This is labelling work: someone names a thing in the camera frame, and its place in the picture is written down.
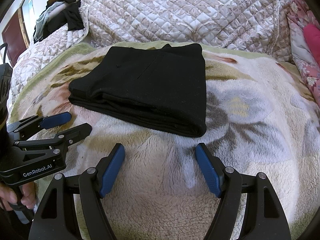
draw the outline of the quilted bedspread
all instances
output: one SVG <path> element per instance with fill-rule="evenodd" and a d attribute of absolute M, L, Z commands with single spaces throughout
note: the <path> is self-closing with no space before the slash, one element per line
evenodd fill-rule
<path fill-rule="evenodd" d="M 166 43 L 120 42 L 115 46 L 159 49 Z M 23 89 L 10 119 L 64 111 L 72 114 L 67 124 L 43 130 L 32 139 L 52 138 L 84 122 L 92 126 L 90 136 L 69 147 L 66 176 L 95 167 L 115 143 L 124 145 L 124 163 L 111 193 L 102 200 L 117 239 L 204 239 L 219 199 L 209 192 L 196 162 L 194 149 L 200 142 L 240 173 L 267 174 L 283 206 L 292 240 L 296 239 L 320 203 L 320 109 L 297 67 L 266 54 L 202 45 L 207 131 L 200 138 L 188 138 L 69 102 L 69 83 L 96 67 L 110 47 L 94 49 L 80 43 L 62 53 Z M 52 178 L 37 181 L 39 199 Z M 244 202 L 242 198 L 232 240 L 240 233 Z M 89 240 L 78 196 L 76 210 L 82 237 Z"/>
<path fill-rule="evenodd" d="M 27 82 L 88 32 L 94 47 L 120 41 L 199 42 L 291 61 L 291 0 L 82 0 L 85 29 L 65 25 L 32 45 L 13 70 L 9 108 Z"/>

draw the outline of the dark red door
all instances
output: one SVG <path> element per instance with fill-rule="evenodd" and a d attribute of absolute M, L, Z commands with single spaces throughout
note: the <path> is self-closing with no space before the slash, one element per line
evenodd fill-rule
<path fill-rule="evenodd" d="M 7 56 L 11 66 L 14 67 L 18 57 L 27 49 L 20 28 L 18 11 L 15 12 L 7 26 L 4 28 L 2 39 L 4 42 L 8 43 Z"/>

